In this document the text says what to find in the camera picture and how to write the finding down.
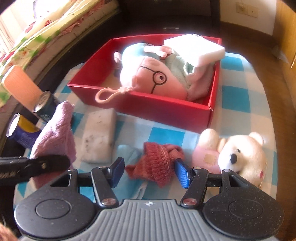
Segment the person's right hand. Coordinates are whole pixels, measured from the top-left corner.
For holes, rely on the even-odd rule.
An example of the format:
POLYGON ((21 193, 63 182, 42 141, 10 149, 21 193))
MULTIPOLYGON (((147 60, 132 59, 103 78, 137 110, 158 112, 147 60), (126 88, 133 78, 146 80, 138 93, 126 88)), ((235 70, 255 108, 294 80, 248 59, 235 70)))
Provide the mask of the person's right hand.
POLYGON ((9 228, 0 223, 0 241, 18 241, 18 238, 9 228))

